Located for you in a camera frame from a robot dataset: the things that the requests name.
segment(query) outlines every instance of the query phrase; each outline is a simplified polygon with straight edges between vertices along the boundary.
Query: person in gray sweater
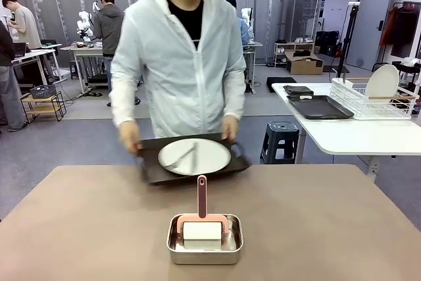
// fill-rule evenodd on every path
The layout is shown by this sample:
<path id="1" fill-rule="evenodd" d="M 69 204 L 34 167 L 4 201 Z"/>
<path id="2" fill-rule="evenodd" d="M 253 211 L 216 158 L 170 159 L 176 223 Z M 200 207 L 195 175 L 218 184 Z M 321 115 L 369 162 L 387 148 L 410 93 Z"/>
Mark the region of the person in gray sweater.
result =
<path id="1" fill-rule="evenodd" d="M 93 20 L 93 34 L 103 40 L 103 56 L 107 71 L 108 92 L 111 92 L 111 62 L 120 41 L 121 26 L 124 13 L 114 4 L 115 0 L 101 0 L 103 8 L 98 11 Z M 135 105 L 140 103 L 135 97 Z"/>
<path id="2" fill-rule="evenodd" d="M 12 60 L 14 47 L 11 35 L 0 22 L 0 125 L 9 125 L 9 132 L 26 126 L 18 94 L 18 82 L 14 76 Z"/>

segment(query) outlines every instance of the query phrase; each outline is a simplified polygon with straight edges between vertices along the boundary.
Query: white plate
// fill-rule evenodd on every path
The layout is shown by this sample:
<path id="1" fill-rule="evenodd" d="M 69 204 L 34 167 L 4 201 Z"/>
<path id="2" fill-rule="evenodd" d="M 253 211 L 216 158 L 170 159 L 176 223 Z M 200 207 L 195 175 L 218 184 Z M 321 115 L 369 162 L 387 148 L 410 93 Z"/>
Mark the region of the white plate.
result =
<path id="1" fill-rule="evenodd" d="M 365 95 L 368 97 L 393 97 L 399 85 L 399 71 L 393 65 L 377 69 L 367 83 Z M 370 100 L 373 103 L 388 103 L 390 100 Z"/>
<path id="2" fill-rule="evenodd" d="M 185 156 L 176 168 L 174 164 L 184 153 L 188 152 L 197 142 L 197 163 L 192 173 L 193 152 Z M 189 138 L 168 144 L 158 154 L 158 160 L 165 169 L 184 176 L 197 176 L 219 171 L 231 161 L 230 151 L 222 144 L 201 138 Z"/>

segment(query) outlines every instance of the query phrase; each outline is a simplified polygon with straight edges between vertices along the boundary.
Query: cardboard box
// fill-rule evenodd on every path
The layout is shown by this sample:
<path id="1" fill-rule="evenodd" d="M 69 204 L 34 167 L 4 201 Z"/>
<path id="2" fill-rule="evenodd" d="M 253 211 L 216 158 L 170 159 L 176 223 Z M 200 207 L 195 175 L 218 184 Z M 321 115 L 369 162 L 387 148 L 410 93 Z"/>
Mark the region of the cardboard box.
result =
<path id="1" fill-rule="evenodd" d="M 287 70 L 291 75 L 321 75 L 324 61 L 311 53 L 307 57 L 294 57 L 294 52 L 286 51 Z"/>

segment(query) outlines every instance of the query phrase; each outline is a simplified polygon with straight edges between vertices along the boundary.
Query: person in beige shirt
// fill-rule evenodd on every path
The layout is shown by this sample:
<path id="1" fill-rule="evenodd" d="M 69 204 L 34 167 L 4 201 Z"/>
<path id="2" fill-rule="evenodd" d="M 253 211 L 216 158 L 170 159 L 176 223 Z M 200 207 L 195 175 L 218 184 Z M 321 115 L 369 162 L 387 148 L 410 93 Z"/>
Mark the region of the person in beige shirt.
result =
<path id="1" fill-rule="evenodd" d="M 2 4 L 14 12 L 15 21 L 10 21 L 7 25 L 16 29 L 19 42 L 27 43 L 30 49 L 41 48 L 37 24 L 31 10 L 22 6 L 18 0 L 2 0 Z"/>

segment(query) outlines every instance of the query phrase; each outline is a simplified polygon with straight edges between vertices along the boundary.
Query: white block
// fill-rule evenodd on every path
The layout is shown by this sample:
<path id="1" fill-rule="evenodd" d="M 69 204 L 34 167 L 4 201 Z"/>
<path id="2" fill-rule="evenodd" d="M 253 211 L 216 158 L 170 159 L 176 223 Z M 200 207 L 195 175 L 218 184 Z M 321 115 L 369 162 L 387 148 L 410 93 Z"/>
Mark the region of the white block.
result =
<path id="1" fill-rule="evenodd" d="M 221 250 L 221 222 L 185 222 L 183 224 L 184 248 L 190 250 Z"/>

